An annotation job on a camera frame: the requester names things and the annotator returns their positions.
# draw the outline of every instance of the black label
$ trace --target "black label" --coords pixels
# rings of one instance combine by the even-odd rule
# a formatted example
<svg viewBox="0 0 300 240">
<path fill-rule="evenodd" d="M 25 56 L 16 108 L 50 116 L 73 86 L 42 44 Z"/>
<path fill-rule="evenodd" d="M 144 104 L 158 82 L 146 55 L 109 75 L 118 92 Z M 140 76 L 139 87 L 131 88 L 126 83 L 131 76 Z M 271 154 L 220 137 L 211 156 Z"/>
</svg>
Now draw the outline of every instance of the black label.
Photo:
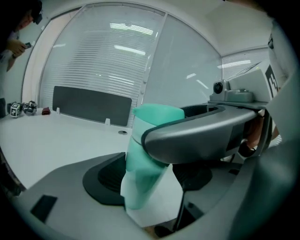
<svg viewBox="0 0 300 240">
<path fill-rule="evenodd" d="M 269 88 L 270 88 L 271 95 L 272 95 L 272 98 L 273 98 L 274 95 L 278 92 L 278 85 L 277 85 L 277 81 L 275 79 L 275 75 L 273 73 L 273 70 L 271 68 L 271 65 L 268 67 L 268 69 L 266 71 L 266 77 L 268 79 Z"/>
</svg>

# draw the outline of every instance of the red object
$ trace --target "red object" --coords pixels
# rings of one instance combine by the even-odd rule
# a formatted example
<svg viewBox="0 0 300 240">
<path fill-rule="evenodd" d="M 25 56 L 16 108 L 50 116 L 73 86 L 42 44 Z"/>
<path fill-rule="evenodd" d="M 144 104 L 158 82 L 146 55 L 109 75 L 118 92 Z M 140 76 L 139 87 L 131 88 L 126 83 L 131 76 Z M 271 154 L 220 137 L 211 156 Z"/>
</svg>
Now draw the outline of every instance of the red object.
<svg viewBox="0 0 300 240">
<path fill-rule="evenodd" d="M 42 115 L 50 115 L 51 111 L 48 107 L 43 108 Z"/>
</svg>

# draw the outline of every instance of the gray robotic arm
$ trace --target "gray robotic arm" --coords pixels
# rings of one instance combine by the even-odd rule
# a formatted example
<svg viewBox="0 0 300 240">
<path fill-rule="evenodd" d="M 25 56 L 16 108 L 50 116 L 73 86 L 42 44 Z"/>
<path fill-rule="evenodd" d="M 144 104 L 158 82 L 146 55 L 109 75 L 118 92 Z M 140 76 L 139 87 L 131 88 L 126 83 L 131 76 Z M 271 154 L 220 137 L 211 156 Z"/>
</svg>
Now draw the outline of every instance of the gray robotic arm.
<svg viewBox="0 0 300 240">
<path fill-rule="evenodd" d="M 264 101 L 274 95 L 265 74 L 270 70 L 270 65 L 262 62 L 228 81 L 215 82 L 209 103 L 183 108 L 189 111 L 185 119 L 146 131 L 142 136 L 144 150 L 157 161 L 168 164 L 217 160 L 238 152 L 247 131 L 246 123 L 258 117 L 258 112 L 267 105 Z M 200 111 L 191 113 L 193 108 Z M 255 155 L 269 146 L 271 135 L 272 120 L 265 110 Z"/>
</svg>

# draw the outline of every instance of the hand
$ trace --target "hand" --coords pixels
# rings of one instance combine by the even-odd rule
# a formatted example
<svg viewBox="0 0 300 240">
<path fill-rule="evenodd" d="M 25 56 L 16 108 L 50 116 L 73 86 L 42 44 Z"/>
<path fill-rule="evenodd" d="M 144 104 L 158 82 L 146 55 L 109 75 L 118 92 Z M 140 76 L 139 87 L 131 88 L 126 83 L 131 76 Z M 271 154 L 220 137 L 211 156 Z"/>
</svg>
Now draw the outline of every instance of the hand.
<svg viewBox="0 0 300 240">
<path fill-rule="evenodd" d="M 24 52 L 14 53 L 13 57 L 16 59 L 17 57 L 20 57 Z"/>
<path fill-rule="evenodd" d="M 13 52 L 13 54 L 17 56 L 21 56 L 23 52 L 25 52 L 26 45 L 22 43 L 20 40 L 10 39 L 7 40 L 6 49 Z"/>
</svg>

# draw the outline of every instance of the black base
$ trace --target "black base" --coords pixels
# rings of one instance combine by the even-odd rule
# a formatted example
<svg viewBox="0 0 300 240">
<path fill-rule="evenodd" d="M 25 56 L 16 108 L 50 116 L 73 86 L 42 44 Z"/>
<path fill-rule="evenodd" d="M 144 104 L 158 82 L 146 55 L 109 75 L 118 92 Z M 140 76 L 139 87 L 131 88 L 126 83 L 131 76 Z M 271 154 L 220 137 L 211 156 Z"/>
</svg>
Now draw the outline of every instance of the black base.
<svg viewBox="0 0 300 240">
<path fill-rule="evenodd" d="M 121 182 L 126 173 L 125 152 L 89 169 L 82 180 L 88 194 L 104 205 L 124 206 L 120 195 Z"/>
</svg>

